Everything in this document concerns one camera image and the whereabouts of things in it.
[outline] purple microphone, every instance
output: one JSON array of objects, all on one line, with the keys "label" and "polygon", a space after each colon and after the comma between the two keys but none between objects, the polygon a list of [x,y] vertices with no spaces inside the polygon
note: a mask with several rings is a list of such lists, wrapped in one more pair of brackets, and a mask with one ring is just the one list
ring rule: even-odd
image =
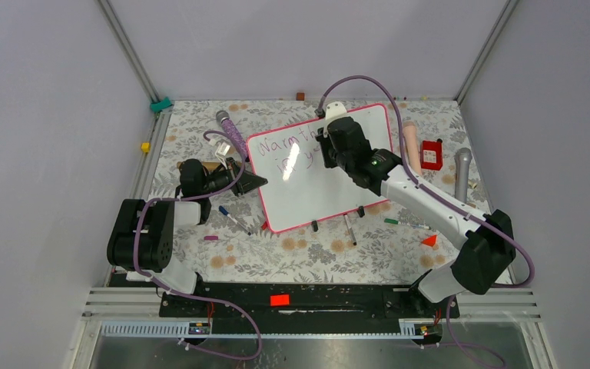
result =
[{"label": "purple microphone", "polygon": [[247,160],[247,147],[245,146],[245,141],[243,140],[243,136],[240,135],[240,132],[234,126],[234,123],[231,121],[229,113],[225,110],[219,111],[216,113],[216,120],[218,121],[218,124],[223,126],[223,131],[234,140],[241,151],[239,154],[244,156]]}]

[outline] gray microphone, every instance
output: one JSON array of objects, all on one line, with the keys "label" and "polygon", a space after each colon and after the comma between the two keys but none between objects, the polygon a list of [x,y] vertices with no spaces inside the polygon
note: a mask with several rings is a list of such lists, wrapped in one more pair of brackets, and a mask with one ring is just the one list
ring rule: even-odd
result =
[{"label": "gray microphone", "polygon": [[247,157],[247,147],[245,146],[245,141],[243,141],[243,136],[240,135],[240,132],[234,126],[234,123],[230,119],[229,113],[225,110],[221,110],[216,113],[216,120],[218,124],[223,126],[223,131],[230,136],[232,140],[236,143],[236,146],[240,150],[239,154],[245,158],[246,161],[249,160]]},{"label": "gray microphone", "polygon": [[467,187],[469,186],[469,163],[472,162],[472,151],[461,148],[456,152],[456,193],[453,197],[467,202]]}]

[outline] silver cylinder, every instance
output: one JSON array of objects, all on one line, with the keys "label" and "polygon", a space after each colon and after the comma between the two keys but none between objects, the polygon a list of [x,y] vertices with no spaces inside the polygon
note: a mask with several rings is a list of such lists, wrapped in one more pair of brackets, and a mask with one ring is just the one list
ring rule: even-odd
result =
[{"label": "silver cylinder", "polygon": [[472,151],[461,148],[456,152],[456,193],[453,197],[467,202],[467,188],[469,186],[469,164],[472,162]]}]

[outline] marker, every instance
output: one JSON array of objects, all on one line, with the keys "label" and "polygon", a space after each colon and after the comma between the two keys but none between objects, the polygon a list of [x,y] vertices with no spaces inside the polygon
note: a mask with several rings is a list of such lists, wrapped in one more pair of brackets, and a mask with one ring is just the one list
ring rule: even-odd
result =
[{"label": "marker", "polygon": [[347,223],[347,229],[350,230],[350,236],[352,236],[352,242],[354,246],[356,246],[356,236],[354,236],[354,230],[352,229],[352,224],[350,223],[350,217],[345,214],[345,223]]},{"label": "marker", "polygon": [[243,229],[248,236],[252,235],[252,232],[248,231],[247,228],[245,228],[239,221],[237,221],[236,219],[232,218],[232,216],[230,215],[229,211],[225,210],[225,208],[223,208],[222,206],[218,207],[218,210],[223,213],[224,216],[228,217],[229,219],[231,219],[234,223],[236,223],[237,226],[239,226],[241,229]]},{"label": "marker", "polygon": [[403,224],[403,225],[407,225],[407,226],[413,227],[413,228],[428,229],[428,230],[431,229],[431,227],[429,227],[428,225],[402,223],[400,221],[396,221],[396,220],[390,219],[390,218],[386,218],[385,222],[390,223],[390,224]]}]

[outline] blue marker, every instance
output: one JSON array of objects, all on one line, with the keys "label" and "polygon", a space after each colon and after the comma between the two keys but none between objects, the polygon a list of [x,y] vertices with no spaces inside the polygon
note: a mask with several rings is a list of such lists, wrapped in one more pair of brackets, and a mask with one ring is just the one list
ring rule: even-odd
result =
[{"label": "blue marker", "polygon": [[230,215],[229,211],[225,210],[225,208],[223,208],[222,206],[219,206],[218,207],[218,210],[220,210],[220,212],[223,213],[224,216],[228,217],[234,223],[236,223],[237,226],[241,227],[241,229],[243,229],[244,231],[246,231],[246,233],[247,233],[248,236],[252,235],[252,233],[250,231],[248,231],[247,228],[245,228],[239,221],[237,221],[236,219],[232,218],[232,216]]}]

